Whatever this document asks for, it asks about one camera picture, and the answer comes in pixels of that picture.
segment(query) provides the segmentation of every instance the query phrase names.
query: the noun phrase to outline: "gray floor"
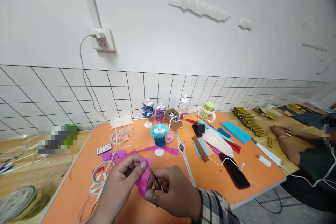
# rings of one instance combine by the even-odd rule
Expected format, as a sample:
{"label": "gray floor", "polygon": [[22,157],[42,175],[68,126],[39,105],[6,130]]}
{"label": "gray floor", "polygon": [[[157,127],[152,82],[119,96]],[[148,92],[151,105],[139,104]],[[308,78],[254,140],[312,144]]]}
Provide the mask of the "gray floor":
{"label": "gray floor", "polygon": [[[277,186],[275,190],[280,198],[290,196],[290,194],[287,193],[281,186]],[[257,200],[259,202],[262,202],[276,198],[277,195],[274,193],[273,190],[270,190],[258,196]],[[298,200],[294,198],[284,199],[281,202],[283,205],[300,203]],[[273,212],[277,212],[280,210],[279,201],[264,203],[263,206]],[[238,218],[243,220],[246,224],[254,224],[254,223],[335,224],[336,223],[336,215],[327,212],[321,212],[306,205],[284,207],[282,209],[282,213],[278,215],[269,213],[264,208],[262,208],[254,199],[234,209],[233,213]]]}

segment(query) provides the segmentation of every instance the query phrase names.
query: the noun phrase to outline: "scissors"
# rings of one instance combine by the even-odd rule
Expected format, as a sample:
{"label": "scissors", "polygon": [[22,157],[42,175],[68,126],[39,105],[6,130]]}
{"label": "scissors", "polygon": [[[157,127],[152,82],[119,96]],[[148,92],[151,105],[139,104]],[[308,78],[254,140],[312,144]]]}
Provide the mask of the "scissors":
{"label": "scissors", "polygon": [[149,166],[148,162],[147,162],[147,165],[149,167],[149,170],[150,170],[150,174],[152,175],[152,179],[153,179],[153,184],[154,184],[154,191],[153,191],[153,196],[154,196],[154,202],[155,202],[155,205],[156,207],[159,207],[158,203],[156,202],[156,199],[155,199],[155,190],[162,190],[161,189],[161,185],[160,185],[160,182],[159,182],[159,179],[154,175],[154,172],[152,171],[151,167]]}

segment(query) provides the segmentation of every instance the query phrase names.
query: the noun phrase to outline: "small cardboard box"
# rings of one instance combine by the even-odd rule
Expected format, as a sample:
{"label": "small cardboard box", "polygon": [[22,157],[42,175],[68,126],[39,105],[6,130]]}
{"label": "small cardboard box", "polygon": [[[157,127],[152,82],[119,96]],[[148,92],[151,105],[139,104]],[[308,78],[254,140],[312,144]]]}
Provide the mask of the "small cardboard box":
{"label": "small cardboard box", "polygon": [[[168,125],[169,125],[170,120],[172,119],[169,115],[170,113],[173,113],[174,116],[177,116],[177,117],[179,117],[179,115],[180,115],[180,113],[178,113],[176,111],[176,109],[174,109],[174,108],[166,110],[165,115],[164,115],[164,119],[166,120]],[[175,122],[174,120],[172,120],[172,122],[170,124],[170,127],[172,128],[172,130],[176,131],[177,129],[182,127],[182,122],[181,121]]]}

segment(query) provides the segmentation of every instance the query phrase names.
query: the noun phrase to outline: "person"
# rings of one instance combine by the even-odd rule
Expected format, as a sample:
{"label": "person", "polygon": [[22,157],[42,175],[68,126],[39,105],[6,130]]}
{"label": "person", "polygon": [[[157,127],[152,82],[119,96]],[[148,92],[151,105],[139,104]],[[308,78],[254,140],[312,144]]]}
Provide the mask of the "person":
{"label": "person", "polygon": [[[130,155],[112,168],[88,224],[114,222],[147,167],[147,162],[140,163],[140,158],[143,157]],[[194,188],[178,166],[157,169],[154,174],[162,185],[162,191],[154,192],[153,180],[149,179],[144,198],[155,205],[155,193],[158,206],[173,216],[188,217],[193,223],[243,223],[231,212],[222,195],[216,191]]]}
{"label": "person", "polygon": [[[290,161],[300,167],[300,170],[293,173],[293,175],[306,178],[312,185],[317,180],[322,179],[335,163],[332,153],[335,154],[336,119],[326,117],[321,120],[321,123],[323,125],[321,130],[322,137],[299,132],[292,127],[271,126],[271,131],[277,136],[281,150]],[[315,147],[301,152],[286,133],[313,143]],[[320,181],[316,187],[312,187],[303,178],[288,176],[286,182],[281,185],[302,203],[321,211],[335,213],[336,166],[333,167],[326,179],[329,180],[327,182],[329,185],[324,181]]]}

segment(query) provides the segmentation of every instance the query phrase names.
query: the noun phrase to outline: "hand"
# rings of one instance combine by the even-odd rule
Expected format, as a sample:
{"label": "hand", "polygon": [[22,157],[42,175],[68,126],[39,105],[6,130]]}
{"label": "hand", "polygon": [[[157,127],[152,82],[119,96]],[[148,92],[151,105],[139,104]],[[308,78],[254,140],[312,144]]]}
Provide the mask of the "hand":
{"label": "hand", "polygon": [[285,132],[287,132],[290,135],[296,136],[299,135],[300,132],[293,129],[292,127],[281,127]]}
{"label": "hand", "polygon": [[276,135],[277,137],[286,136],[286,132],[283,128],[275,126],[275,125],[271,126],[270,128],[273,134]]}
{"label": "hand", "polygon": [[[176,217],[189,217],[198,222],[201,215],[201,197],[190,184],[178,166],[157,169],[154,172],[163,191],[155,190],[155,199],[159,207]],[[153,180],[149,179],[145,200],[154,202]]]}
{"label": "hand", "polygon": [[130,155],[115,165],[108,175],[101,193],[97,209],[88,223],[113,223],[125,206],[131,190],[144,173],[147,162],[140,164],[139,155]]}

